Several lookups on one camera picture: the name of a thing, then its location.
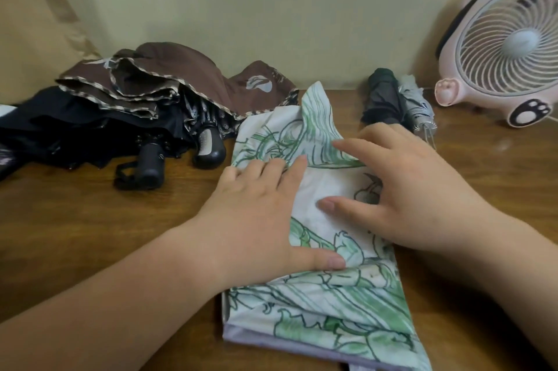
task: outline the logo on umbrella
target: logo on umbrella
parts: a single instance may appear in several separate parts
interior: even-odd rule
[[[269,93],[273,89],[273,83],[265,76],[252,76],[246,82],[246,89],[252,90],[255,88],[261,89],[262,91]]]

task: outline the wooden surface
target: wooden surface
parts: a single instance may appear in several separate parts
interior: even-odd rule
[[[355,135],[356,92],[328,92],[337,127]],[[558,123],[515,130],[470,107],[436,109],[436,143],[488,201],[558,242]],[[232,141],[228,142],[229,152]],[[112,187],[115,164],[75,171],[29,164],[0,182],[0,321],[118,261],[192,217],[220,170],[167,160],[152,192]],[[403,288],[435,371],[546,370],[490,300],[447,283],[409,250],[397,249]],[[221,339],[219,301],[208,302],[148,362],[146,370],[327,371],[340,364]]]

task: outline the forearm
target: forearm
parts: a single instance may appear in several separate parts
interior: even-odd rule
[[[190,254],[187,231],[170,230],[0,325],[2,367],[139,369],[218,291]]]
[[[520,220],[500,226],[484,229],[459,263],[558,369],[558,247]]]

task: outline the fan grille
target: fan grille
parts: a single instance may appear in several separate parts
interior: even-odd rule
[[[490,1],[465,27],[456,56],[462,78],[491,95],[558,84],[558,0]]]

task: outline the hand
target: hand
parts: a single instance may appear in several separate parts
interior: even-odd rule
[[[480,229],[496,228],[507,217],[436,151],[398,124],[373,124],[358,139],[341,139],[333,145],[357,157],[382,179],[380,203],[329,197],[318,206],[394,243],[453,254],[479,241]]]
[[[253,160],[243,171],[227,167],[211,198],[186,223],[198,233],[196,249],[213,262],[222,290],[301,271],[345,268],[343,257],[331,250],[290,245],[292,205],[306,157],[298,157],[285,173],[284,168],[279,158],[267,164]]]

